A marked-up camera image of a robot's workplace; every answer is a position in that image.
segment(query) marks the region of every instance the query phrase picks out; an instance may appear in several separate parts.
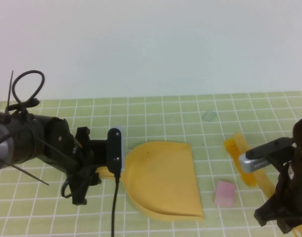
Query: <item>white wall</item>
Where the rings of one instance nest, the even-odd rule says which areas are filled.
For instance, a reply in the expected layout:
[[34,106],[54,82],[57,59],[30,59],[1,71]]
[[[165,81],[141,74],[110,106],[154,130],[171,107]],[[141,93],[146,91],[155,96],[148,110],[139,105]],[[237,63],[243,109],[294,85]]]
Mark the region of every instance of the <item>white wall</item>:
[[0,100],[12,69],[41,99],[302,90],[302,0],[0,0]]

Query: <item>black cable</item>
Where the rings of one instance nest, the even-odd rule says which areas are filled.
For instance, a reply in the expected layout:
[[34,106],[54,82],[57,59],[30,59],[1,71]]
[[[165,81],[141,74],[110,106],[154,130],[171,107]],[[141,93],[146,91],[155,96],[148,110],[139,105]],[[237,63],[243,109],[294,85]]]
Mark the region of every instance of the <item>black cable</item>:
[[11,85],[12,85],[12,77],[13,77],[13,70],[11,72],[11,77],[10,77],[10,83],[9,83],[9,91],[8,91],[8,99],[7,99],[7,107],[5,109],[5,114],[9,114],[9,104],[10,104],[10,95],[11,95]]
[[40,90],[42,89],[43,85],[44,85],[44,81],[45,81],[45,76],[42,72],[40,71],[37,71],[37,70],[31,70],[31,71],[27,71],[21,75],[19,75],[16,80],[14,80],[13,82],[13,85],[12,85],[12,95],[13,97],[15,98],[15,100],[17,101],[17,103],[19,104],[20,108],[21,108],[21,112],[23,112],[26,107],[23,106],[22,102],[20,101],[20,99],[18,98],[17,96],[17,93],[16,93],[16,85],[17,83],[20,81],[20,79],[22,79],[24,76],[28,75],[28,74],[33,74],[33,73],[36,73],[36,74],[39,74],[41,75],[41,83],[39,85],[39,87],[36,89],[36,91],[30,96],[30,98],[26,101],[27,104],[29,104],[29,102],[31,102],[35,96],[40,92]]
[[118,189],[119,189],[119,177],[116,177],[116,189],[115,189],[115,195],[113,197],[112,213],[111,213],[111,237],[115,236],[115,213],[116,213]]
[[61,187],[61,196],[63,198],[70,198],[72,196],[72,193],[65,195],[65,190],[66,190],[66,188],[67,188],[68,185],[69,185],[68,180],[65,179],[65,181],[64,181],[64,183],[63,183],[63,185]]

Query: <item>pink sponge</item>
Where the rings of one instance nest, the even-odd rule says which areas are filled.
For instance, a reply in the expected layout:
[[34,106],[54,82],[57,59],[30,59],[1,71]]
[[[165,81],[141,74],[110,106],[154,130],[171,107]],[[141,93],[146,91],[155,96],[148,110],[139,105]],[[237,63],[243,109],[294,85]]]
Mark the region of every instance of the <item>pink sponge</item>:
[[234,203],[235,185],[219,181],[216,188],[215,204],[224,207],[231,207]]

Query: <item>yellow brush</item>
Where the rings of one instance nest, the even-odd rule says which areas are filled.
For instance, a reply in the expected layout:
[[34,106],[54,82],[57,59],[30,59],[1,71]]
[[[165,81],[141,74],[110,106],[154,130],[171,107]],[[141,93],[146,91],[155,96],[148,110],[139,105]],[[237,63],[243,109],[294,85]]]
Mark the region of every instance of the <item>yellow brush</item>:
[[[270,198],[275,193],[275,186],[270,181],[266,175],[264,169],[259,169],[252,173],[252,177],[244,173],[239,164],[239,156],[248,150],[250,150],[249,145],[245,141],[241,133],[236,133],[231,139],[224,142],[224,146],[228,153],[232,156],[235,166],[241,174],[242,180],[247,184],[253,184],[254,182],[260,187],[267,198]],[[302,225],[293,228],[292,232],[296,237],[302,237]]]
[[239,171],[242,181],[249,187],[256,186],[256,179],[255,179],[254,174],[245,173],[241,169],[240,162],[239,162],[239,156],[242,154],[242,152],[238,149],[234,140],[233,139],[226,140],[223,145],[224,145],[226,151],[230,154],[230,156],[234,160],[235,167]]

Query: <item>green grid mat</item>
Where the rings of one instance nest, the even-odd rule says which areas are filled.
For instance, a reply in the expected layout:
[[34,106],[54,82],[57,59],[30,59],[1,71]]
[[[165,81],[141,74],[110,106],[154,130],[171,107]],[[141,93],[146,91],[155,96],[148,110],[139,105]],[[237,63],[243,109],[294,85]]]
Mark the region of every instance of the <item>green grid mat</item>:
[[[0,102],[0,111],[6,103]],[[254,210],[266,198],[248,188],[223,148],[225,139],[241,131],[257,146],[291,136],[302,118],[302,92],[189,95],[139,98],[44,100],[31,113],[65,118],[73,134],[88,126],[91,139],[106,139],[112,126],[122,126],[126,153],[146,141],[177,141],[192,145],[204,221],[154,221],[140,214],[120,185],[116,237],[282,237],[275,223],[260,228]],[[216,112],[212,121],[202,119]],[[73,206],[60,196],[64,175],[34,159],[21,165],[50,183],[45,186],[13,168],[0,171],[0,236],[109,237],[115,184],[105,180],[90,187],[86,206]],[[265,168],[276,184],[278,173]],[[214,205],[219,180],[236,185],[232,208]]]

